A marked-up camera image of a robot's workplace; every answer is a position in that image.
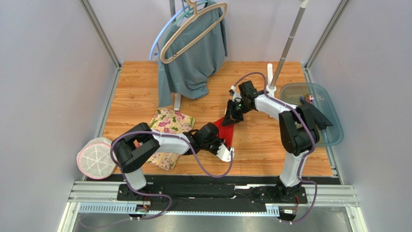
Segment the red paper napkin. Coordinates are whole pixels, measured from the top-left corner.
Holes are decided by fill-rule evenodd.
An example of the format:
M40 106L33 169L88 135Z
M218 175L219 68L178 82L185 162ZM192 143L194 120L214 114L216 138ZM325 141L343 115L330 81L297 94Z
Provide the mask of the red paper napkin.
M234 134L234 125L223 126L222 123L224 121L224 117L220 118L219 120L213 122L213 124L218 128L218 137L224 140L224 143L227 147L232 146L233 142L233 134Z

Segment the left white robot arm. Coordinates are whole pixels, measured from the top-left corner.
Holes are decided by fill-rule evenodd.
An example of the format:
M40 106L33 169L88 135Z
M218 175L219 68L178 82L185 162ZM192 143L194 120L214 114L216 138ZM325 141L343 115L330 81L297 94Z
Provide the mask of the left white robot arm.
M178 134L152 130L147 123L140 123L111 143L110 156L129 188L140 190L147 184L142 166L155 153L196 156L201 150L233 163L235 150L219 137L219 129L213 123Z

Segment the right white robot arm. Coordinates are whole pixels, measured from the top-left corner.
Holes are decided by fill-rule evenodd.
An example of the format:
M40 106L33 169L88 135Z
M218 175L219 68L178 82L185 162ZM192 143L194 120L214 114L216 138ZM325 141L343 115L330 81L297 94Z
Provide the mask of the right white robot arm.
M244 114L255 110L267 114L279 122L281 142L286 150L285 163L280 181L285 187L301 183L302 168L306 158L319 141L319 134L312 112L308 106L285 103L269 95L266 90L258 91L252 81L239 85L239 91L231 86L222 126L230 126L244 120Z

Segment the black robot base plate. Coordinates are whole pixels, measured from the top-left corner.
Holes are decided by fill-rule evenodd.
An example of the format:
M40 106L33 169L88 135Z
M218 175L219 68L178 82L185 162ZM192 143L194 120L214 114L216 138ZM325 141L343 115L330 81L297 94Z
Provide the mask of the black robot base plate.
M126 184L118 188L118 201L140 201L149 204L151 211L163 210L172 198L169 211L245 212L266 210L266 204L308 203L301 186L287 190L279 187L278 176L226 176L215 179L200 175L147 175L147 185L140 191L152 197L131 191Z

